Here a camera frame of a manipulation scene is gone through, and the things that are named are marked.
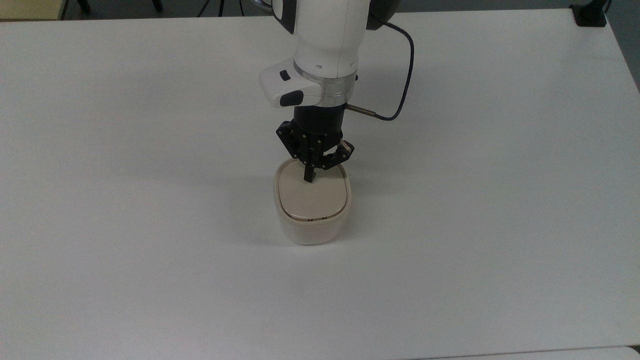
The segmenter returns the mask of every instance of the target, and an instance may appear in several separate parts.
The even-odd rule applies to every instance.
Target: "floor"
[[[203,17],[218,16],[221,0],[211,0]],[[253,0],[224,1],[223,16],[241,16],[239,2],[246,16],[267,15],[253,5]],[[507,10],[534,8],[567,8],[571,3],[588,0],[402,0],[400,12],[438,12],[458,10]],[[88,0],[92,12],[85,15],[76,0],[67,0],[63,20],[81,19],[147,19],[161,17],[196,17],[206,0],[162,0],[164,10],[156,12],[152,0]],[[622,53],[636,86],[640,89],[640,1],[612,0],[607,13]]]

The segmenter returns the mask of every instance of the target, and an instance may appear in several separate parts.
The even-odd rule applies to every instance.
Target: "beige lid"
[[[282,209],[295,220],[317,221],[338,215],[347,203],[347,184],[340,167],[316,170],[313,183],[303,179],[305,166],[292,161],[277,174]]]

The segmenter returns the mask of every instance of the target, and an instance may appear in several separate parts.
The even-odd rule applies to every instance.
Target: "white container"
[[[313,183],[304,180],[299,160],[282,163],[273,181],[273,196],[289,239],[315,245],[338,235],[351,208],[351,184],[342,165],[318,170]]]

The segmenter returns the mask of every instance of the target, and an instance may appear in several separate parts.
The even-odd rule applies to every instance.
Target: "black button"
[[[286,70],[280,71],[280,77],[284,80],[291,80],[291,77],[289,76],[289,73]]]
[[[305,98],[305,94],[300,91],[292,91],[288,94],[284,94],[280,98],[280,106],[296,106],[302,104],[302,99]]]

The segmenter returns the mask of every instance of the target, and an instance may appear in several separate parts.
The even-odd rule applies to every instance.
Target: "black object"
[[[204,10],[207,8],[207,5],[209,5],[209,1],[211,1],[211,0],[206,0],[205,1],[204,5],[202,5],[202,9],[200,9],[200,12],[198,13],[197,17],[201,17],[202,16],[202,13],[204,13]]]
[[[593,0],[587,5],[571,5],[573,18],[578,26],[588,28],[603,28],[607,24],[602,8],[608,0]]]
[[[77,0],[78,5],[80,5],[80,9],[82,9],[83,13],[91,13],[91,6],[89,6],[89,2],[87,0]],[[152,0],[154,4],[154,8],[156,8],[157,12],[161,12],[163,10],[162,1],[161,0]]]
[[[400,0],[371,0],[367,30],[377,30],[396,13]]]
[[[289,73],[286,70],[280,71],[280,78],[282,78],[284,81],[291,80],[291,77],[289,76]]]
[[[292,91],[288,94],[284,94],[280,97],[280,106],[297,106],[302,104],[302,100],[305,99],[305,93],[301,90]]]
[[[353,145],[342,139],[345,107],[298,106],[293,120],[283,122],[276,131],[291,157],[305,165],[305,180],[310,183],[316,168],[329,170],[351,157]],[[334,153],[325,154],[334,146]]]
[[[78,5],[80,5],[83,13],[91,13],[91,6],[89,6],[87,0],[78,0]]]
[[[220,7],[218,8],[218,17],[222,17],[222,11],[225,9],[225,0],[220,0]]]
[[[298,0],[282,0],[282,19],[278,19],[278,17],[276,17],[276,12],[273,12],[273,17],[275,17],[280,25],[282,25],[282,27],[292,35],[293,30],[296,28],[297,8]]]

